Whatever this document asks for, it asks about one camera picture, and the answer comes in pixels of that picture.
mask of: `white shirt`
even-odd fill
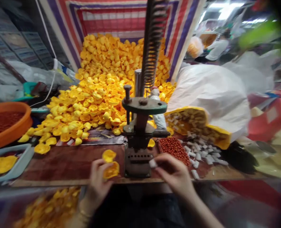
[[[217,60],[223,51],[227,48],[229,42],[228,40],[218,40],[215,41],[212,45],[208,46],[207,49],[212,49],[207,56],[205,56],[206,59],[215,61]]]

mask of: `gold bracelet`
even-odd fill
[[[87,219],[90,219],[91,217],[93,217],[93,215],[89,215],[84,210],[81,210],[79,205],[78,205],[78,211],[83,217],[86,217]]]

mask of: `wooden table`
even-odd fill
[[[120,165],[120,176],[115,182],[151,183],[162,182],[156,173],[151,178],[130,179],[124,178],[124,146],[97,145],[97,146],[53,146],[46,155],[35,154],[24,173],[13,183],[13,187],[47,187],[47,186],[76,186],[86,185],[90,173],[91,162],[101,158],[102,153],[111,149],[117,153],[115,161]],[[154,155],[158,148],[152,149]],[[249,180],[263,179],[265,175],[244,174],[231,166],[212,166],[207,175],[200,181],[219,180]]]

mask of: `tarp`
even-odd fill
[[[45,13],[75,71],[87,34],[111,33],[121,41],[144,36],[147,1],[40,0]],[[166,55],[175,80],[205,0],[170,0],[165,30]]]

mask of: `hand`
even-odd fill
[[[105,181],[103,172],[111,166],[112,163],[106,163],[103,159],[92,162],[90,183],[85,198],[80,202],[80,207],[86,213],[94,213],[107,196],[113,181]]]
[[[185,164],[168,153],[163,153],[154,158],[154,160],[158,164],[158,167],[154,170],[174,193],[185,200],[197,196]]]

